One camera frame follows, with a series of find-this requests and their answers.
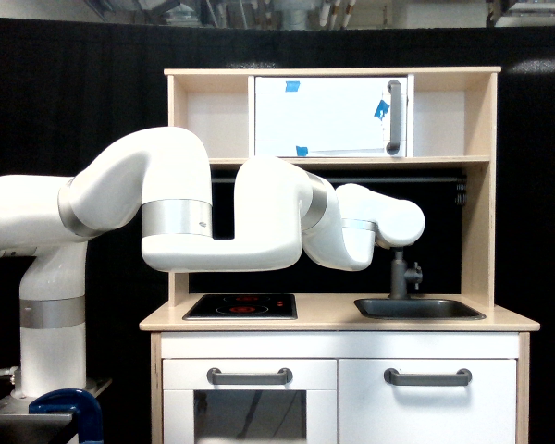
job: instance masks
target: gray handle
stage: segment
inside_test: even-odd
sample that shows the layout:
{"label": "gray handle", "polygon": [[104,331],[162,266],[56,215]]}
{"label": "gray handle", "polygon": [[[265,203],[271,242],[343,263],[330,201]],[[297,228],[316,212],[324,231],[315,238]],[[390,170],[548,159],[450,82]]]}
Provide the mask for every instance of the gray handle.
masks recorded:
{"label": "gray handle", "polygon": [[390,143],[387,153],[394,155],[401,148],[401,84],[398,80],[391,80],[387,87],[390,92]]}
{"label": "gray handle", "polygon": [[393,386],[465,387],[471,379],[473,375],[466,368],[456,375],[401,375],[394,368],[385,370],[385,381]]}
{"label": "gray handle", "polygon": [[207,372],[207,381],[215,386],[285,386],[291,380],[288,368],[277,373],[222,373],[219,368]]}

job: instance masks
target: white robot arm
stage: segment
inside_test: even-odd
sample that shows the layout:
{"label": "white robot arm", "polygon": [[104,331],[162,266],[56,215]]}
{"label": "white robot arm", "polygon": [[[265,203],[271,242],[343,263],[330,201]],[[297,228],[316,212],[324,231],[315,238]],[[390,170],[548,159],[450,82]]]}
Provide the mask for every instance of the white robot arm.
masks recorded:
{"label": "white robot arm", "polygon": [[127,224],[142,205],[142,256],[161,271],[259,271],[318,264],[361,270],[375,239],[413,243],[424,217],[413,203],[256,157],[235,182],[235,237],[212,237],[210,167],[185,129],[130,134],[75,178],[0,178],[0,257],[34,255],[20,285],[22,391],[85,386],[87,241]]}

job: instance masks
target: oven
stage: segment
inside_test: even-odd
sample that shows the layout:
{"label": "oven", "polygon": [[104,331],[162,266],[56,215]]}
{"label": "oven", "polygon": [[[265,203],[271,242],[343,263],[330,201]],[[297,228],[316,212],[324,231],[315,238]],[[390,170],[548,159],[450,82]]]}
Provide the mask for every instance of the oven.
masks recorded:
{"label": "oven", "polygon": [[165,444],[333,444],[337,402],[336,360],[163,361]]}

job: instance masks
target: sink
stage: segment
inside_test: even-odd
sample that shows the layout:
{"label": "sink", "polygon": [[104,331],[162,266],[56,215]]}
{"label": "sink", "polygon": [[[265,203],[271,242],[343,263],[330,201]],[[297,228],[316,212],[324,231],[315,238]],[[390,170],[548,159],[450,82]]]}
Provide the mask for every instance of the sink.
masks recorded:
{"label": "sink", "polygon": [[485,319],[485,315],[462,302],[447,299],[358,299],[360,313],[374,319]]}

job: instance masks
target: black stove burner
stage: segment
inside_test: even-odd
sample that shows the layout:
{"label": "black stove burner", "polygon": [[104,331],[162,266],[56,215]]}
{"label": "black stove burner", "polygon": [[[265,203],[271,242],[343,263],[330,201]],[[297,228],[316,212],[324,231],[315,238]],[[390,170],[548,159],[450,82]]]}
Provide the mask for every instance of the black stove burner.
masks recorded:
{"label": "black stove burner", "polygon": [[205,294],[183,316],[183,319],[297,319],[297,317],[293,294]]}

